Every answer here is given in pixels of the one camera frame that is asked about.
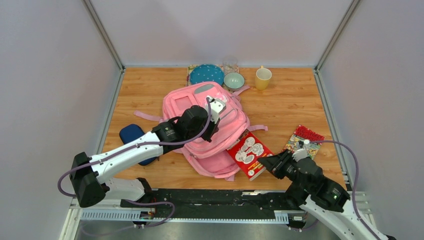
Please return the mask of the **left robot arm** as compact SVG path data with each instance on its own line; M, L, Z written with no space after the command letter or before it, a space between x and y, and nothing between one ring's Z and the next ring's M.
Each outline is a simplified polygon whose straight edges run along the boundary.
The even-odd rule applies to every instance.
M105 199L123 197L142 208L148 207L153 194L146 189L145 179L125 180L114 176L139 162L180 149L198 138L211 142L224 109L224 104L215 100L208 102L206 107L193 105L181 116L159 123L143 136L116 149L92 156L85 152L77 154L68 176L79 206L88 208Z

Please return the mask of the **red lettered comic book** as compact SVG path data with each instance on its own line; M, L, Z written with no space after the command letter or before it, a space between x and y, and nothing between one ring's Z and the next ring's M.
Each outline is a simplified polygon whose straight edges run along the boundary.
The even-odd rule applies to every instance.
M299 124L282 150L290 150L294 153L297 150L305 149L308 156L313 160L322 145L321 143L315 142L323 141L324 139L325 137L323 135Z

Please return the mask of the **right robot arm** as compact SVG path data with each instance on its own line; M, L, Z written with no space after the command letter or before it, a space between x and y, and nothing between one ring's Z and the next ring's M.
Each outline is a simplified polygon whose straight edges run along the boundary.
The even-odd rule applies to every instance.
M323 174L303 150L285 150L277 155L260 157L258 161L277 179L288 178L284 193L286 205L312 214L343 240L392 240L370 225L358 211L353 197L337 182Z

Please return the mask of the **pink student backpack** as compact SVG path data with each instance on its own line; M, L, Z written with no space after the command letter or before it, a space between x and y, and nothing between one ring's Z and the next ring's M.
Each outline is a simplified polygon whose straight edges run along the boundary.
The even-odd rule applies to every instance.
M265 125L251 125L249 117L243 111L239 94L249 89L243 86L231 93L213 81L207 81L182 87L168 93L162 101L162 115L153 116L136 110L134 115L146 120L165 122L179 117L192 106L208 107L207 100L213 100L211 107L218 107L219 113L213 113L206 134L211 141L201 137L186 143L177 150L188 163L202 176L233 181L240 167L227 152L245 130L268 130Z

